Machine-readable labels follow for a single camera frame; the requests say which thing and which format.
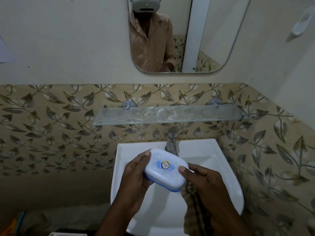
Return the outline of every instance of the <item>sink basin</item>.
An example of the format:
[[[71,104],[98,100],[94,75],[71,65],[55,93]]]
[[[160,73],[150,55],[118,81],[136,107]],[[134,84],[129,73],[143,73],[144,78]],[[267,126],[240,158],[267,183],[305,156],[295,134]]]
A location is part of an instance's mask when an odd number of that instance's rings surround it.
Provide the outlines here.
[[[244,207],[241,187],[215,139],[178,141],[179,157],[186,162],[198,164],[221,173],[230,198],[239,214]],[[119,143],[112,179],[111,203],[119,189],[124,168],[141,152],[159,148],[166,142]],[[173,193],[153,184],[148,189],[139,212],[129,223],[127,232],[137,236],[182,236],[187,205],[180,192]]]

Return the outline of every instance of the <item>person's left hand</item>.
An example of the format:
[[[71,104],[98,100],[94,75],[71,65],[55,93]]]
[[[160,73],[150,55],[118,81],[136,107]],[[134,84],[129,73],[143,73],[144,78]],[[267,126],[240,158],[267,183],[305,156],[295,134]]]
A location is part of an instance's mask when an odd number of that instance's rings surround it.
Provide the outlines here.
[[[172,63],[166,63],[160,69],[160,72],[172,72],[174,69],[174,65]]]
[[[150,158],[151,152],[147,150],[126,165],[119,190],[113,202],[113,204],[117,203],[120,206],[124,205],[125,209],[128,210],[130,219],[139,211],[144,196],[153,183],[143,176]]]

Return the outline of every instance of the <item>chrome faucet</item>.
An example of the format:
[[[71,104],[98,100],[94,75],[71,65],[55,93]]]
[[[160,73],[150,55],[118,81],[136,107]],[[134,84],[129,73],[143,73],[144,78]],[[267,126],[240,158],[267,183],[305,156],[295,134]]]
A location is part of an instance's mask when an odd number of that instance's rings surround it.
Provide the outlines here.
[[[178,151],[176,149],[176,134],[177,134],[176,128],[172,127],[168,130],[168,137],[167,137],[165,151],[178,156]]]

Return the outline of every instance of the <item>checkered cloth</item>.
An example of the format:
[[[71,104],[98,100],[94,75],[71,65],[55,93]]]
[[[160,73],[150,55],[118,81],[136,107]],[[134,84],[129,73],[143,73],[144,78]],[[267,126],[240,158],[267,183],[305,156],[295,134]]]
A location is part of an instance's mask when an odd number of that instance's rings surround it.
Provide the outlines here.
[[[213,235],[210,214],[204,207],[196,187],[189,181],[181,189],[181,195],[187,204],[184,221],[184,233],[190,236]]]

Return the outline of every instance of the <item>round logo sticker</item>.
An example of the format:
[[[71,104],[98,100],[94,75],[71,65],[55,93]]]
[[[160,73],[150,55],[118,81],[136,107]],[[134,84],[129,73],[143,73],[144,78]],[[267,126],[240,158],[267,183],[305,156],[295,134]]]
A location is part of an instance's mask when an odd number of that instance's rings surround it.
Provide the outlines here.
[[[169,167],[170,167],[170,163],[168,161],[163,161],[161,163],[161,167],[164,169],[164,170],[167,170]]]

